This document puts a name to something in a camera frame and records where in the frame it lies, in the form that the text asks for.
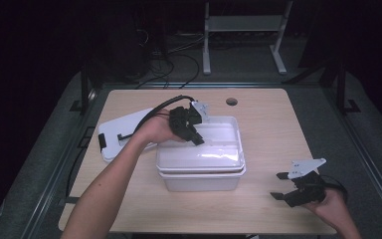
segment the black cable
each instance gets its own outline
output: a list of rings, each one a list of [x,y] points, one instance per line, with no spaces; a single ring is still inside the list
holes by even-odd
[[[140,83],[140,84],[139,84],[138,86],[136,86],[134,89],[135,89],[135,90],[138,90],[140,87],[142,87],[143,85],[145,85],[145,84],[147,84],[147,83],[149,83],[149,82],[152,82],[152,81],[155,81],[155,80],[158,80],[158,79],[163,79],[164,77],[169,76],[169,75],[173,72],[173,69],[174,69],[175,66],[174,66],[173,63],[170,62],[170,61],[167,61],[167,60],[166,60],[166,62],[169,63],[169,65],[171,66],[171,69],[169,70],[168,73],[166,73],[166,74],[164,74],[164,75],[162,75],[162,76],[158,76],[158,77],[155,77],[155,78],[148,79],[148,80],[146,80],[146,81]]]
[[[188,55],[177,55],[177,54],[175,54],[173,56],[186,57],[188,59],[191,59],[195,63],[195,65],[197,66],[197,71],[196,71],[195,75],[190,80],[185,82],[181,87],[179,87],[179,89],[182,89],[182,88],[184,88],[186,85],[188,85],[190,82],[194,81],[198,77],[198,75],[200,74],[200,65],[198,64],[197,60],[195,60],[193,57],[190,57]]]
[[[158,68],[154,67],[152,64],[149,64],[150,65],[150,71],[151,71],[151,74],[153,74],[154,77],[156,78],[159,78],[159,77],[166,77],[168,76],[170,73],[172,73],[173,71],[173,63],[169,60],[164,60],[164,59],[161,59],[160,56],[158,56],[157,59],[153,59],[153,60],[157,60],[157,63],[158,63]],[[164,61],[166,62],[166,64],[168,65],[168,67],[170,68],[169,72],[168,73],[164,73],[162,71],[163,67],[161,65],[161,62]]]
[[[182,95],[175,97],[175,98],[172,98],[170,100],[167,100],[166,102],[160,104],[159,106],[157,106],[156,108],[151,110],[149,113],[147,113],[147,115],[145,115],[145,117],[138,123],[137,127],[135,128],[135,130],[132,134],[120,137],[119,140],[124,140],[124,139],[132,137],[132,135],[135,134],[146,121],[148,121],[150,118],[156,116],[157,113],[160,112],[162,109],[166,108],[167,106],[169,106],[175,102],[179,102],[179,101],[184,100],[184,99],[188,99],[188,100],[190,100],[190,102],[195,102],[195,100],[193,98],[188,97],[188,96],[182,96]]]
[[[343,193],[343,200],[344,200],[344,202],[346,203],[348,201],[349,192],[346,189],[346,187],[343,186],[343,184],[340,181],[338,181],[336,178],[328,176],[328,175],[321,175],[320,177],[321,178],[326,177],[328,179],[333,180],[335,183],[337,183],[337,185],[336,184],[332,184],[332,183],[327,183],[327,182],[325,184],[326,184],[326,187],[330,187],[330,188],[334,188],[334,189],[340,190]]]
[[[169,81],[166,81],[165,85],[163,86],[163,89],[167,89],[169,87]]]
[[[153,76],[155,78],[159,78],[159,79],[163,80],[165,82],[165,86],[169,85],[169,80],[165,79],[165,77],[168,77],[168,74],[170,74],[170,73],[156,72],[155,70],[153,70],[151,68],[155,69],[155,67],[150,66],[151,74],[153,74]]]

